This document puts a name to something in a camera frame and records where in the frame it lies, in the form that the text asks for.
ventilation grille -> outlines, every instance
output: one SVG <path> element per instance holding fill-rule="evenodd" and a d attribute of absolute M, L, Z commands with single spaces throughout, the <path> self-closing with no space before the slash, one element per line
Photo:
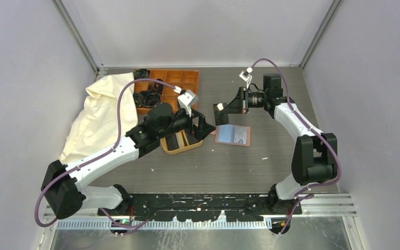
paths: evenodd
<path fill-rule="evenodd" d="M 149 221 L 142 226 L 140 230 L 202 230 L 202 229 L 266 229 L 272 228 L 270 219 L 264 221 L 236 221 L 226 222 L 226 219 L 218 219 L 213 222 L 179 222 L 179 221 Z M 66 219 L 60 221 L 58 230 L 122 230 L 122 228 L 111 227 L 111 221 L 108 219 Z"/>

metal frame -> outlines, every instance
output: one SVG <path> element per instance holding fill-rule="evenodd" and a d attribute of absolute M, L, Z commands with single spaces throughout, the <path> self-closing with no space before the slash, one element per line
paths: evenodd
<path fill-rule="evenodd" d="M 329 26 L 330 22 L 332 21 L 333 17 L 336 14 L 336 11 L 338 8 L 341 6 L 344 0 L 333 0 L 332 4 L 330 5 L 325 17 L 323 18 L 323 22 L 320 25 L 320 28 L 318 28 L 317 33 L 314 36 L 314 39 L 312 39 L 312 42 L 310 43 L 309 48 L 307 49 L 306 54 L 304 55 L 303 61 L 299 65 L 302 69 L 306 66 L 306 64 L 309 62 L 310 57 L 315 51 L 315 48 L 317 47 L 318 43 L 320 42 L 323 34 L 325 33 L 327 27 Z"/>
<path fill-rule="evenodd" d="M 359 236 L 358 225 L 354 217 L 343 217 L 344 226 L 346 228 L 347 237 L 351 244 L 352 249 L 364 250 L 363 242 L 361 236 Z"/>
<path fill-rule="evenodd" d="M 79 30 L 77 29 L 73 19 L 71 18 L 70 14 L 68 13 L 67 9 L 65 8 L 64 3 L 62 0 L 51 0 L 51 2 L 56 7 L 57 11 L 59 12 L 60 16 L 64 20 L 68 30 L 70 31 L 71 35 L 73 36 L 74 40 L 76 41 L 79 49 L 82 51 L 83 55 L 85 56 L 86 60 L 90 64 L 91 68 L 93 68 L 94 72 L 98 72 L 99 67 L 97 66 L 96 61 L 94 60 L 93 56 L 90 53 L 85 41 L 83 40 Z"/>
<path fill-rule="evenodd" d="M 49 228 L 45 228 L 44 232 L 42 233 L 41 240 L 39 242 L 39 246 L 37 250 L 50 250 L 51 245 L 53 244 L 53 238 L 54 234 L 56 233 L 58 223 L 55 223 Z"/>
<path fill-rule="evenodd" d="M 312 199 L 305 199 L 301 201 L 301 209 L 303 214 L 294 215 L 294 217 L 343 217 L 350 216 L 356 217 L 355 206 L 353 205 L 350 194 L 315 194 Z M 225 218 L 226 216 L 222 213 L 219 218 Z M 265 215 L 265 218 L 285 218 L 286 215 Z M 55 215 L 50 208 L 47 209 L 44 214 L 44 219 L 53 219 Z M 99 218 L 107 220 L 105 217 L 99 217 L 97 215 L 97 209 L 85 209 L 80 210 L 71 216 L 70 219 L 93 219 Z M 115 216 L 113 218 L 128 219 L 129 216 Z"/>

card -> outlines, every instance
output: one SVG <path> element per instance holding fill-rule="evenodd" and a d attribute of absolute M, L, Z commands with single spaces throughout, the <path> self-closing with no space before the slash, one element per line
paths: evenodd
<path fill-rule="evenodd" d="M 215 141 L 217 143 L 249 146 L 250 138 L 250 127 L 227 124 L 217 126 Z"/>

cable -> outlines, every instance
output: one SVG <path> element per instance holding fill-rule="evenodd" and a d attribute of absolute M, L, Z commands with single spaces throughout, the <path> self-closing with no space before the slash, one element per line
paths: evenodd
<path fill-rule="evenodd" d="M 120 94 L 119 94 L 119 100 L 117 101 L 117 130 L 118 130 L 118 133 L 117 133 L 117 139 L 116 139 L 116 142 L 114 143 L 114 146 L 113 146 L 110 150 L 108 150 L 107 152 L 105 152 L 105 153 L 103 153 L 103 154 L 101 154 L 101 155 L 99 155 L 99 156 L 97 156 L 97 157 L 95 157 L 95 158 L 93 158 L 93 159 L 91 159 L 91 160 L 89 160 L 89 161 L 86 161 L 86 162 L 82 163 L 82 164 L 79 165 L 79 166 L 76 166 L 76 167 L 74 167 L 74 168 L 72 168 L 72 169 L 70 169 L 70 170 L 68 170 L 68 171 L 66 171 L 66 172 L 64 172 L 64 173 L 62 173 L 62 174 L 60 174 L 58 177 L 54 178 L 47 186 L 44 187 L 44 189 L 42 190 L 41 194 L 39 195 L 39 198 L 37 198 L 36 206 L 34 207 L 34 221 L 36 221 L 36 224 L 37 224 L 39 227 L 46 228 L 46 227 L 49 227 L 49 226 L 53 225 L 54 222 L 57 221 L 57 218 L 54 218 L 54 219 L 53 219 L 52 221 L 50 221 L 49 223 L 44 224 L 44 223 L 42 223 L 41 220 L 39 219 L 39 207 L 40 207 L 42 198 L 45 196 L 46 192 L 51 188 L 51 186 L 54 185 L 54 183 L 56 183 L 58 180 L 60 180 L 60 179 L 63 178 L 64 176 L 66 176 L 66 175 L 68 175 L 68 174 L 70 174 L 70 173 L 72 173 L 72 172 L 74 172 L 74 171 L 76 171 L 76 170 L 78 170 L 78 169 L 81 169 L 81 168 L 83 168 L 83 167 L 85 167 L 85 166 L 87 166 L 87 165 L 89 165 L 89 164 L 91 164 L 91 163 L 93 163 L 93 162 L 95 162 L 95 161 L 97 161 L 97 160 L 100 160 L 100 159 L 104 158 L 105 156 L 109 155 L 111 152 L 113 152 L 113 151 L 117 148 L 117 146 L 118 146 L 119 143 L 120 143 L 120 139 L 122 138 L 122 131 L 121 131 L 122 125 L 121 125 L 121 122 L 120 122 L 120 103 L 121 103 L 121 100 L 122 100 L 122 96 L 123 96 L 124 92 L 127 90 L 127 88 L 128 88 L 129 86 L 131 86 L 132 84 L 134 84 L 134 83 L 136 83 L 136 82 L 141 82 L 141 81 L 156 82 L 156 83 L 159 83 L 159 84 L 163 84 L 163 85 L 165 85 L 165 86 L 167 86 L 167 87 L 170 87 L 170 88 L 172 88 L 173 90 L 176 89 L 176 87 L 172 86 L 171 84 L 168 84 L 168 83 L 166 83 L 166 82 L 162 82 L 162 81 L 159 81 L 159 80 L 155 80 L 155 79 L 149 79 L 149 78 L 136 79 L 136 80 L 134 80 L 134 81 L 128 83 L 127 85 L 125 85 L 125 87 L 123 87 L 122 91 L 121 91 Z M 112 218 L 108 213 L 105 213 L 105 214 L 106 214 L 106 216 L 107 216 L 111 221 L 114 221 L 113 218 Z"/>
<path fill-rule="evenodd" d="M 257 89 L 257 91 L 252 91 L 252 90 L 251 90 L 251 86 L 254 86 L 254 87 Z M 263 92 L 263 90 L 259 89 L 255 83 L 250 83 L 250 84 L 249 84 L 249 87 L 247 88 L 247 90 L 249 90 L 249 91 L 252 92 L 252 93 Z"/>
<path fill-rule="evenodd" d="M 270 62 L 278 71 L 278 73 L 280 73 L 281 78 L 283 79 L 284 82 L 284 86 L 286 87 L 286 100 L 287 100 L 287 105 L 289 106 L 289 108 L 292 110 L 292 112 L 295 114 L 295 116 L 304 124 L 304 126 L 306 126 L 306 128 L 312 132 L 313 134 L 315 134 L 323 143 L 324 145 L 328 148 L 328 150 L 330 151 L 330 153 L 332 154 L 333 158 L 335 159 L 335 163 L 336 166 L 338 167 L 338 175 L 336 176 L 335 180 L 332 182 L 324 182 L 324 183 L 314 183 L 311 185 L 308 185 L 307 187 L 302 188 L 301 190 L 299 190 L 298 192 L 295 193 L 295 196 L 299 196 L 300 194 L 306 192 L 307 190 L 309 190 L 310 188 L 313 188 L 314 186 L 330 186 L 330 185 L 334 185 L 337 182 L 339 182 L 339 180 L 341 179 L 341 174 L 342 174 L 342 169 L 341 169 L 341 163 L 340 163 L 340 159 L 338 158 L 338 155 L 335 153 L 335 150 L 332 148 L 332 146 L 329 145 L 329 143 L 326 141 L 326 139 L 323 138 L 323 136 L 321 136 L 320 133 L 318 133 L 317 131 L 315 131 L 313 128 L 310 127 L 310 125 L 304 120 L 304 118 L 297 112 L 294 110 L 294 107 L 292 106 L 291 100 L 289 98 L 289 88 L 288 88 L 288 82 L 286 81 L 286 78 L 284 77 L 283 72 L 281 71 L 281 69 L 271 60 L 267 59 L 267 58 L 260 58 L 258 60 L 256 60 L 251 68 L 253 69 L 255 67 L 255 65 L 257 63 L 259 63 L 260 61 L 267 61 Z M 284 231 L 284 229 L 288 226 L 288 223 L 291 221 L 292 219 L 292 215 L 294 214 L 294 210 L 295 208 L 300 204 L 300 202 L 304 199 L 310 199 L 313 198 L 313 194 L 310 197 L 310 195 L 306 195 L 302 198 L 297 197 L 297 205 L 294 206 L 294 208 L 292 209 L 291 214 L 288 217 L 288 220 L 286 221 L 286 224 L 283 226 L 283 228 L 280 231 L 280 237 L 281 237 L 281 233 Z"/>
<path fill-rule="evenodd" d="M 105 209 L 100 208 L 100 210 L 108 217 L 108 219 L 109 219 L 114 225 L 116 225 L 117 227 L 120 227 L 120 228 L 133 229 L 134 231 L 130 230 L 130 231 L 132 231 L 132 232 L 135 232 L 137 229 L 143 227 L 143 225 L 145 225 L 145 224 L 149 221 L 149 219 L 147 219 L 147 220 L 143 221 L 142 223 L 140 223 L 140 224 L 138 224 L 138 225 L 135 225 L 135 226 L 121 225 L 121 224 L 119 224 L 117 221 L 115 221 L 115 220 L 109 215 L 109 213 L 108 213 Z"/>

white connector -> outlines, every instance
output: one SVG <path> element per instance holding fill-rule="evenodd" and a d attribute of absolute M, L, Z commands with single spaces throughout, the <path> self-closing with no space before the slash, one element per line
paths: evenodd
<path fill-rule="evenodd" d="M 252 80 L 252 75 L 250 74 L 251 72 L 252 72 L 252 68 L 249 67 L 245 71 L 242 71 L 240 73 L 240 78 L 246 82 L 246 88 L 249 88 L 249 84 L 251 83 L 251 80 Z"/>
<path fill-rule="evenodd" d="M 186 90 L 183 95 L 179 95 L 177 97 L 177 100 L 179 101 L 180 107 L 186 110 L 186 114 L 191 117 L 192 106 L 194 106 L 194 104 L 198 101 L 198 96 L 196 96 L 191 90 Z"/>
<path fill-rule="evenodd" d="M 217 108 L 218 108 L 219 111 L 222 111 L 224 109 L 223 103 L 217 104 Z"/>
<path fill-rule="evenodd" d="M 179 87 L 179 86 L 174 86 L 174 87 L 176 87 L 175 89 L 173 89 L 174 92 L 176 92 L 178 94 L 180 94 L 180 92 L 182 92 L 182 88 L 181 87 Z"/>

